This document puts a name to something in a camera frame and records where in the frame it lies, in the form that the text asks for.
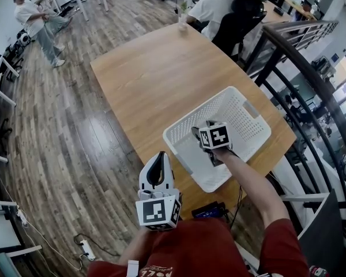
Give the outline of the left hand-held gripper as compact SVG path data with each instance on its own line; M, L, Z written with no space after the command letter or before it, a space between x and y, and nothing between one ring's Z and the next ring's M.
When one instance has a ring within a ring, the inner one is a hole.
M141 227L152 231L176 228L180 217L180 192L174 187L174 175L169 156L160 151L150 158L140 172L139 201L136 201L138 221ZM151 189L168 190L151 191Z

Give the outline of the white perforated plastic basket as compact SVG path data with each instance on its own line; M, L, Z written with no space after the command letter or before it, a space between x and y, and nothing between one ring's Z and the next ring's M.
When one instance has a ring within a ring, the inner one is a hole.
M235 88L227 87L166 128L163 139L198 186L212 193L231 176L222 164L214 167L193 136L191 128L206 127L206 121L226 122L235 155L247 162L271 135L270 126Z

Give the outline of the person's right forearm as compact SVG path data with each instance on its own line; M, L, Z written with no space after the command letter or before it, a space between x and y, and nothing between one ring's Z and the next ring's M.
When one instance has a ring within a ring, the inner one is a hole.
M289 219L283 201L265 177L261 176L227 148L214 149L213 153L218 160L227 166L232 176L256 206L265 227L279 219Z

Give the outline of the person's left forearm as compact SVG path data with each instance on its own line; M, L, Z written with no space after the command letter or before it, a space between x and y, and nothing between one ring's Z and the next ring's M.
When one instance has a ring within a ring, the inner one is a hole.
M127 266L129 260L145 265L152 251L154 232L142 227L119 258L118 264Z

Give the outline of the black device with blue screen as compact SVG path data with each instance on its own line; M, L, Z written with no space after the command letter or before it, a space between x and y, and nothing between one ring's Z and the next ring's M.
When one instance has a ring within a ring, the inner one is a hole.
M227 216L227 213L225 204L218 203L217 201L192 210L191 212L193 218L221 218Z

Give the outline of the wooden table with white legs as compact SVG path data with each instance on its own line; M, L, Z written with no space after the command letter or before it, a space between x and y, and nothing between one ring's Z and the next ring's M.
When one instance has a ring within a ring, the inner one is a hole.
M177 24L123 44L91 63L123 131L143 162L168 151L164 130L223 89L237 88L271 128L249 165L267 175L296 136L254 81L196 30Z

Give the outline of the person's red shirt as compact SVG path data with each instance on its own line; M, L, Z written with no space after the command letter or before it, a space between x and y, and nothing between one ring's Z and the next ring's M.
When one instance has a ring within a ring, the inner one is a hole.
M177 228L153 231L152 251L138 277L254 277L249 272L226 223L218 218L183 220ZM289 219L266 229L259 257L259 274L310 277ZM87 277L126 277L127 266L94 261Z

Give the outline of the white power strip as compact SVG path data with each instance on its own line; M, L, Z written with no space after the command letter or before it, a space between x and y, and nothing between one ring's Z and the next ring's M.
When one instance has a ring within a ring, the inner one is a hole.
M80 245L81 245L81 247L82 247L82 249L84 251L84 256L88 260L94 261L96 259L96 256L95 256L95 254L94 254L94 252L93 252L89 242L87 240L85 240L85 239L82 239L80 241Z

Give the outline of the black mesh office chair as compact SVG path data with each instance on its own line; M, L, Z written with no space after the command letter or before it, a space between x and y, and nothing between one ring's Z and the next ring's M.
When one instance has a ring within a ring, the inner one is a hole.
M239 61L245 36L265 18L267 14L264 8L265 1L233 0L231 12L221 20L212 43L234 62Z

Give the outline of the small glass vase with plant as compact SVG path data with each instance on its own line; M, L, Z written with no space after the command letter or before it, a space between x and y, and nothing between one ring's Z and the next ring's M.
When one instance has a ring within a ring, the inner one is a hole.
M181 3L180 7L177 9L178 14L178 29L183 32L187 30L187 17L188 17L188 7L187 2Z

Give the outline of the black stair railing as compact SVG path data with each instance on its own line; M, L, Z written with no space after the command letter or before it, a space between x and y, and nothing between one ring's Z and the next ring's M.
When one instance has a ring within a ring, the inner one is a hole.
M332 184L327 176L326 169L322 164L321 158L317 154L315 146L312 145L310 138L307 136L305 130L300 124L300 118L296 116L296 113L292 111L286 105L285 99L272 87L269 82L270 74L274 73L278 79L288 88L296 99L299 101L300 106L306 112L307 117L311 121L314 129L319 133L325 144L329 155L334 163L337 171L337 177L339 179L341 189L343 192L343 208L346 209L346 185L343 178L342 168L339 166L335 152L327 139L326 134L323 132L321 125L317 121L314 113L310 110L306 101L303 100L299 92L296 91L291 82L286 76L277 68L277 64L280 62L290 61L297 68L297 70L306 79L308 85L314 90L317 96L322 100L322 104L327 108L330 113L332 120L335 121L337 129L341 134L343 144L346 148L346 119L343 117L340 106L335 101L333 94L331 93L328 86L325 84L318 72L312 67L310 63L304 58L294 46L296 36L284 36L285 33L290 33L300 29L306 29L308 27L313 28L312 32L304 31L304 35L307 36L307 42L312 43L324 37L326 33L331 33L337 23L334 21L330 22L317 22L317 23L275 23L266 24L262 27L261 36L259 41L254 47L253 52L248 57L243 67L244 72L255 81L258 87L265 87L273 98L281 105L285 110L286 116L296 130L302 137L302 141L307 144L312 156L317 163L321 175L325 181L328 190L332 190ZM343 226L344 237L346 239L346 221Z

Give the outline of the long wooden desk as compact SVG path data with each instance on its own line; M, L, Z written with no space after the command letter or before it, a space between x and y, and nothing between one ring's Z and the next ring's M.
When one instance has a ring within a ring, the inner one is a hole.
M313 20L313 21L316 20L314 15L311 14L310 12L305 12L301 5L298 5L292 0L283 0L283 1L288 6L288 10L290 9L296 10L297 12L301 13L302 17L305 18L306 20ZM274 12L273 9L276 7L276 5L270 2L269 0L267 1L264 0L263 4L264 4L265 10L268 12L266 17L263 19L263 23L282 23L282 22L290 22L292 20L291 15L288 14L287 11L285 11L282 16Z

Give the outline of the dark grey desk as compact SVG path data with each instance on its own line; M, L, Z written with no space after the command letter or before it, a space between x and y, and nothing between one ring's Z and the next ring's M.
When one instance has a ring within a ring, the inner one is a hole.
M343 220L336 193L332 191L319 202L305 202L305 205L317 209L298 236L309 268L324 269L329 277L346 277Z

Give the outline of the clear bottle with red label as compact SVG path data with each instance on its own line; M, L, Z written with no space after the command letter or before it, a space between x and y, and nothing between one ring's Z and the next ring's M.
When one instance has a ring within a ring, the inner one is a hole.
M310 271L310 277L330 277L330 274L328 271L324 268L312 265L309 268Z

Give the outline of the white round device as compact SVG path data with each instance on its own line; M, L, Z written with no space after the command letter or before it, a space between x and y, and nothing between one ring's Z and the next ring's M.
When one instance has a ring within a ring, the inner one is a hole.
M28 33L22 29L18 34L17 34L17 41L22 45L22 46L27 46L31 42L31 37L28 35Z

